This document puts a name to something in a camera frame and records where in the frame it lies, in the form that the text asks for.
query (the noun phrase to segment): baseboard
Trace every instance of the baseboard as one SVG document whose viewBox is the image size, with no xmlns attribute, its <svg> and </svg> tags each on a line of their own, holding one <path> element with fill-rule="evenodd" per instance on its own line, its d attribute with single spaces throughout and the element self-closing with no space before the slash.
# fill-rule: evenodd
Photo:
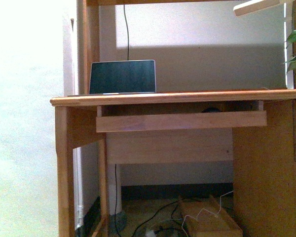
<svg viewBox="0 0 296 237">
<path fill-rule="evenodd" d="M 232 183 L 122 186 L 122 200 L 219 197 L 233 190 Z"/>
<path fill-rule="evenodd" d="M 97 226 L 101 219 L 100 197 L 98 197 L 83 218 L 83 226 L 75 231 L 76 237 L 87 237 L 92 227 Z"/>
</svg>

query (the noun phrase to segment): wooden shelf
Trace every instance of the wooden shelf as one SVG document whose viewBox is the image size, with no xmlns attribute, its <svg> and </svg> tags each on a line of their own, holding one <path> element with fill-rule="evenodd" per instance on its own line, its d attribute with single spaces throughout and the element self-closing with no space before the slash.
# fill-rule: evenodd
<svg viewBox="0 0 296 237">
<path fill-rule="evenodd" d="M 97 132 L 266 126 L 266 111 L 97 117 Z"/>
<path fill-rule="evenodd" d="M 152 93 L 132 95 L 81 95 L 52 98 L 50 103 L 53 106 L 78 106 L 81 108 L 83 106 L 91 107 L 98 105 L 290 99 L 296 99 L 296 89 Z"/>
<path fill-rule="evenodd" d="M 173 3 L 173 2 L 202 2 L 209 0 L 89 0 L 88 5 L 108 6 L 124 4 Z"/>
</svg>

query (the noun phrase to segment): wire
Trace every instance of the wire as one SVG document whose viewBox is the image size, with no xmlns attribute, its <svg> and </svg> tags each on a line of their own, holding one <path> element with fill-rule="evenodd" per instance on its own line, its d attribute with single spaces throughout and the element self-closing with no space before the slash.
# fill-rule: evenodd
<svg viewBox="0 0 296 237">
<path fill-rule="evenodd" d="M 117 210 L 117 174 L 116 174 L 116 164 L 115 164 L 115 210 L 114 210 L 114 224 L 115 224 L 115 230 L 116 233 L 119 237 L 122 237 L 117 228 L 117 223 L 116 223 L 116 210 Z"/>
<path fill-rule="evenodd" d="M 128 30 L 128 23 L 126 18 L 125 5 L 124 5 L 124 18 L 125 18 L 126 29 L 127 29 L 127 61 L 128 61 L 129 60 L 129 30 Z"/>
<path fill-rule="evenodd" d="M 158 233 L 162 231 L 168 231 L 168 230 L 175 230 L 175 231 L 182 231 L 181 229 L 169 227 L 169 228 L 163 228 L 162 226 L 159 227 L 159 230 L 155 231 L 154 233 L 157 235 Z"/>
<path fill-rule="evenodd" d="M 209 210 L 207 210 L 207 209 L 205 209 L 205 208 L 202 208 L 202 209 L 198 212 L 198 214 L 197 214 L 196 217 L 193 217 L 193 216 L 190 216 L 190 215 L 186 215 L 186 216 L 184 217 L 183 222 L 182 222 L 182 225 L 181 225 L 181 228 L 182 228 L 182 230 L 184 231 L 184 233 L 186 234 L 186 236 L 189 237 L 189 235 L 187 234 L 187 232 L 185 231 L 185 229 L 184 229 L 183 226 L 184 226 L 184 223 L 185 223 L 187 217 L 190 217 L 190 218 L 192 218 L 192 219 L 194 219 L 195 221 L 198 222 L 198 216 L 201 214 L 202 211 L 207 211 L 207 212 L 209 212 L 209 213 L 211 213 L 211 214 L 213 214 L 214 216 L 217 217 L 218 214 L 219 214 L 219 213 L 221 212 L 221 210 L 222 210 L 222 197 L 223 197 L 223 196 L 226 196 L 226 195 L 228 195 L 228 194 L 230 194 L 230 193 L 233 193 L 233 191 L 230 191 L 230 192 L 228 192 L 228 193 L 226 193 L 226 194 L 220 196 L 220 207 L 219 207 L 219 211 L 218 211 L 217 213 L 213 213 L 213 212 L 211 212 L 211 211 L 209 211 Z"/>
<path fill-rule="evenodd" d="M 179 207 L 179 205 L 177 204 L 176 205 L 176 207 L 173 209 L 173 211 L 172 211 L 172 213 L 171 213 L 171 220 L 174 222 L 174 223 L 176 223 L 176 224 L 178 224 L 179 226 L 181 225 L 179 222 L 177 222 L 177 220 L 175 220 L 174 218 L 173 218 L 173 215 L 174 215 L 174 213 L 176 212 L 176 210 L 178 209 L 178 207 Z"/>
<path fill-rule="evenodd" d="M 137 232 L 137 230 L 141 227 L 141 226 L 143 226 L 144 224 L 146 224 L 147 222 L 149 222 L 149 221 L 151 221 L 161 210 L 163 210 L 163 209 L 165 209 L 166 207 L 168 207 L 168 206 L 170 206 L 170 205 L 172 205 L 172 204 L 174 204 L 174 203 L 177 203 L 178 201 L 174 201 L 174 202 L 172 202 L 172 203 L 169 203 L 169 204 L 167 204 L 167 205 L 165 205 L 165 206 L 163 206 L 163 207 L 161 207 L 161 208 L 159 208 L 157 211 L 156 211 L 156 213 L 151 217 L 151 218 L 149 218 L 148 220 L 146 220 L 146 221 L 144 221 L 144 222 L 142 222 L 135 230 L 134 230 L 134 232 L 133 232 L 133 234 L 132 234 L 132 237 L 134 237 L 135 236 L 135 234 L 136 234 L 136 232 Z"/>
</svg>

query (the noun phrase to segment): white wall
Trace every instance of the white wall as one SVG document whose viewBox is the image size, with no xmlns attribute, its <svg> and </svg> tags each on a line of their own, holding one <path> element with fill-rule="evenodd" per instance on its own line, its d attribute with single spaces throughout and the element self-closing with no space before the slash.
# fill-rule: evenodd
<svg viewBox="0 0 296 237">
<path fill-rule="evenodd" d="M 0 1 L 0 237 L 58 236 L 54 109 L 63 87 L 57 1 Z"/>
<path fill-rule="evenodd" d="M 130 60 L 156 61 L 159 92 L 285 87 L 283 6 L 237 18 L 240 3 L 127 5 Z M 126 60 L 123 6 L 101 7 L 100 28 L 101 61 Z M 232 162 L 122 165 L 121 178 L 126 186 L 232 182 Z"/>
</svg>

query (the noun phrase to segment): black cable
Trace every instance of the black cable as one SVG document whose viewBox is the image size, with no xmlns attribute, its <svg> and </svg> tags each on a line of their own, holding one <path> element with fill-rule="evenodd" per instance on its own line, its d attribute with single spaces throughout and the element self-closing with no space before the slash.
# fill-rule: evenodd
<svg viewBox="0 0 296 237">
<path fill-rule="evenodd" d="M 124 17 L 125 17 L 125 23 L 126 23 L 126 29 L 127 29 L 127 61 L 128 61 L 129 60 L 129 30 L 128 30 L 126 12 L 125 12 L 125 5 L 124 5 Z"/>
<path fill-rule="evenodd" d="M 176 207 L 173 209 L 173 211 L 171 213 L 171 220 L 180 226 L 181 224 L 179 222 L 177 222 L 176 220 L 174 220 L 174 217 L 173 217 L 173 215 L 176 212 L 176 210 L 178 209 L 178 207 L 179 207 L 179 205 L 176 205 Z"/>
<path fill-rule="evenodd" d="M 117 229 L 117 223 L 116 223 L 116 210 L 117 210 L 117 174 L 116 174 L 116 164 L 115 164 L 115 211 L 114 211 L 114 224 L 115 224 L 115 230 L 119 237 L 122 237 Z"/>
<path fill-rule="evenodd" d="M 133 234 L 132 234 L 132 237 L 134 237 L 135 236 L 135 234 L 136 234 L 136 232 L 137 232 L 137 230 L 141 227 L 141 226 L 143 226 L 144 224 L 146 224 L 147 222 L 149 222 L 149 221 L 151 221 L 162 209 L 165 209 L 166 207 L 168 207 L 168 206 L 170 206 L 170 205 L 172 205 L 172 204 L 174 204 L 174 203 L 177 203 L 178 201 L 174 201 L 174 202 L 172 202 L 172 203 L 169 203 L 169 204 L 167 204 L 167 205 L 165 205 L 165 206 L 163 206 L 163 207 L 161 207 L 161 208 L 159 208 L 157 211 L 156 211 L 156 213 L 150 218 L 150 219 L 148 219 L 148 220 L 146 220 L 146 221 L 144 221 L 144 222 L 142 222 L 135 230 L 134 230 L 134 232 L 133 232 Z"/>
<path fill-rule="evenodd" d="M 173 228 L 173 227 L 163 228 L 162 226 L 160 226 L 159 230 L 155 231 L 154 233 L 157 235 L 158 233 L 160 233 L 162 231 L 168 231 L 168 230 L 183 231 L 182 229 L 177 229 L 177 228 Z"/>
</svg>

